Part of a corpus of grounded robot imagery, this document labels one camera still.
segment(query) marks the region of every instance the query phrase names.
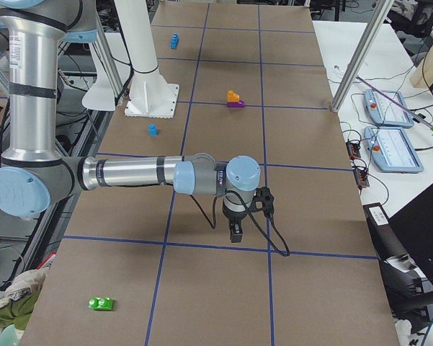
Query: pile of clothes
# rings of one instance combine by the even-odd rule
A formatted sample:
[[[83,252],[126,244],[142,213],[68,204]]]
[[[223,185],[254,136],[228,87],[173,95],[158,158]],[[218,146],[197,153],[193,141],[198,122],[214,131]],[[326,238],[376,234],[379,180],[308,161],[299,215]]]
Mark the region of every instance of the pile of clothes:
[[[28,270],[0,291],[0,337],[4,328],[14,325],[16,337],[20,339],[34,310],[49,267]]]

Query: white table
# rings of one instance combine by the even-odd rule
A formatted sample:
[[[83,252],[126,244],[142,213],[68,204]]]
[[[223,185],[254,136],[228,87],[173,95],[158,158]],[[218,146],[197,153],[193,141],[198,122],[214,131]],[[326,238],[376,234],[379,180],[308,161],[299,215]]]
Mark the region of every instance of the white table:
[[[332,93],[335,93],[338,88],[338,84],[332,81],[342,80],[342,74],[346,70],[365,25],[365,23],[314,22],[318,44],[330,80]],[[340,71],[343,73],[337,70],[335,66],[339,66]],[[403,49],[395,32],[390,25],[383,25],[360,69],[359,76],[363,79],[389,78],[402,74],[411,66],[413,66],[413,63]],[[402,94],[405,97],[409,97],[424,90],[412,87],[409,77],[414,70],[415,68],[412,68],[407,76],[406,74],[402,74],[389,80],[376,79],[369,82],[382,90],[397,90],[400,88]],[[361,133],[362,137],[363,129],[368,124],[361,123],[357,119],[357,113],[352,106],[350,95],[353,93],[363,93],[366,89],[368,88],[364,84],[353,84],[339,111],[340,120],[348,122],[353,129]],[[360,114],[360,119],[371,122],[365,112],[363,96],[355,95],[354,100]],[[431,105],[433,104],[433,96],[427,91],[419,96],[406,99],[406,104],[411,109]],[[433,114],[433,107],[430,107],[429,111]],[[347,130],[349,126],[342,123],[342,129]],[[414,148],[433,146],[432,132],[427,126],[415,124],[413,128],[407,129],[406,132]],[[347,138],[348,135],[349,132],[345,133],[344,137]],[[356,139],[357,135],[350,133],[350,138]],[[362,158],[368,162],[370,159],[368,151],[361,149],[361,154]],[[370,165],[370,173],[381,179],[388,186],[390,196],[389,201],[384,205],[384,209],[389,216],[392,216],[433,183],[433,150],[418,151],[417,154],[424,166],[424,171],[418,174],[382,173],[373,162]],[[370,187],[364,189],[361,194],[362,204],[383,202],[385,197],[385,188],[378,181],[370,177]]]

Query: black electronic device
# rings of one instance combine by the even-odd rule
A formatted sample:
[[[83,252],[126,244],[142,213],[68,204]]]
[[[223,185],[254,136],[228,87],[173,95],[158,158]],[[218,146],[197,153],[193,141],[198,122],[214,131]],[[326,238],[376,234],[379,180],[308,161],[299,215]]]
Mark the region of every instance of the black electronic device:
[[[391,217],[389,224],[433,285],[433,183]]]

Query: green cloth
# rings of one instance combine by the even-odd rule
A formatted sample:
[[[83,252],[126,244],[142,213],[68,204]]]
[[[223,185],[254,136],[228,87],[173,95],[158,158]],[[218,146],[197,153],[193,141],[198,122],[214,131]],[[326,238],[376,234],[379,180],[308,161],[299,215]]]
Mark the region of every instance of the green cloth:
[[[38,290],[18,301],[11,301],[7,306],[0,308],[0,328],[14,324],[16,329],[25,330],[39,295],[40,291]]]

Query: orange block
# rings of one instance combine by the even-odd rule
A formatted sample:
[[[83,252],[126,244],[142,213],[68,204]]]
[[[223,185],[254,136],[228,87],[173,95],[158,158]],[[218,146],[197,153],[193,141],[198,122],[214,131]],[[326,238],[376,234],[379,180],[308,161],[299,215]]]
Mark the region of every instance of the orange block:
[[[233,92],[233,90],[228,91],[228,102],[240,102],[240,96]]]

